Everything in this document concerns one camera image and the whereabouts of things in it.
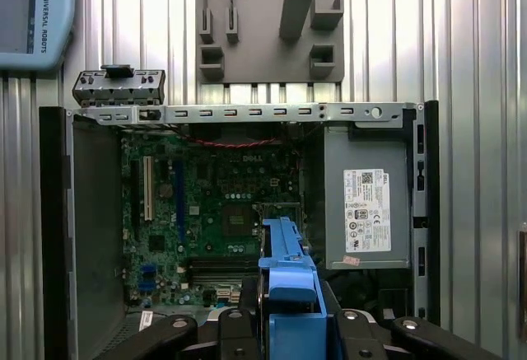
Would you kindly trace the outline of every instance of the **black side panel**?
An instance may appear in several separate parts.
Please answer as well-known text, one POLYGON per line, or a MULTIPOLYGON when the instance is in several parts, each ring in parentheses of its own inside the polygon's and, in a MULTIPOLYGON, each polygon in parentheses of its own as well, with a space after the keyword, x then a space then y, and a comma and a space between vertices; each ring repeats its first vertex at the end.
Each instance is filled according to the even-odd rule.
POLYGON ((62 360, 68 358, 69 319, 66 116, 59 107, 41 107, 39 113, 44 356, 62 360))
POLYGON ((428 214, 428 320, 441 325, 441 222, 439 194, 439 103, 425 103, 425 139, 427 145, 428 214))

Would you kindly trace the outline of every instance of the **green circuit board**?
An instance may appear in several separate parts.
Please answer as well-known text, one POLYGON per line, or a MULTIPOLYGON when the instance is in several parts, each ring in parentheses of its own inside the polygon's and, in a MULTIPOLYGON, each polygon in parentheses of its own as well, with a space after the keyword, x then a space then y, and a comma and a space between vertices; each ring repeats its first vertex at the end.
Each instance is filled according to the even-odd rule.
POLYGON ((296 154, 164 134, 125 133, 121 142, 128 303, 236 303, 245 270, 223 278, 215 269, 257 262, 262 219, 301 219, 296 154))

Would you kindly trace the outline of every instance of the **pcie slot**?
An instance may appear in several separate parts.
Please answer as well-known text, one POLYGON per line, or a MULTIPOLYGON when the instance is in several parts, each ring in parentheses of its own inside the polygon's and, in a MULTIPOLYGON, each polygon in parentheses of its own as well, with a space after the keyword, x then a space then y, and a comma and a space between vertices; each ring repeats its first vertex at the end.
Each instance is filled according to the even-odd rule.
POLYGON ((141 207, 141 183, 139 182, 139 160, 130 161, 130 218, 133 229, 133 237, 139 240, 139 220, 141 207))
POLYGON ((154 218, 154 158, 142 158, 143 184, 144 184, 144 214, 145 221, 154 218))

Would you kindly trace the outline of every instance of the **red cable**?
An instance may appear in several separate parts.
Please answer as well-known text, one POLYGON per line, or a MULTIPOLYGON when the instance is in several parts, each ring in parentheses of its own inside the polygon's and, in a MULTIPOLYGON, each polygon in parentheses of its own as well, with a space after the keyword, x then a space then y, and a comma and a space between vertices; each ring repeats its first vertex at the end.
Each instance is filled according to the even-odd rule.
POLYGON ((265 145, 265 144, 272 143, 272 142, 274 142, 274 141, 276 140, 276 138, 271 138, 271 139, 261 140, 261 141, 259 141, 259 142, 241 143, 241 144, 215 143, 215 142, 207 142, 207 141, 202 140, 202 139, 191 138, 190 136, 185 135, 185 134, 183 134, 183 133, 180 133, 179 131, 175 131, 175 132, 176 132, 180 137, 182 137, 183 139, 187 140, 188 142, 201 144, 202 146, 205 146, 205 147, 249 148, 249 147, 263 146, 263 145, 265 145))

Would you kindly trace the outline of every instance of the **blue plastic shroud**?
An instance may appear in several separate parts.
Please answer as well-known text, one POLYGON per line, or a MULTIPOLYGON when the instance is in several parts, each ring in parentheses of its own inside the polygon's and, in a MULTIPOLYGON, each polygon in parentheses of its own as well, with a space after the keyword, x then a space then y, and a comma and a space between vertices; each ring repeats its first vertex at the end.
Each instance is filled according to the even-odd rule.
POLYGON ((75 0, 1 0, 0 5, 2 19, 14 20, 2 23, 0 37, 16 45, 16 50, 6 50, 9 44, 0 48, 0 70, 55 68, 72 31, 75 0))
POLYGON ((326 359, 327 313, 315 263, 300 244, 301 235, 288 217, 264 220, 271 236, 271 257, 259 267, 269 270, 268 300, 311 303, 311 313, 269 315, 269 358, 326 359))

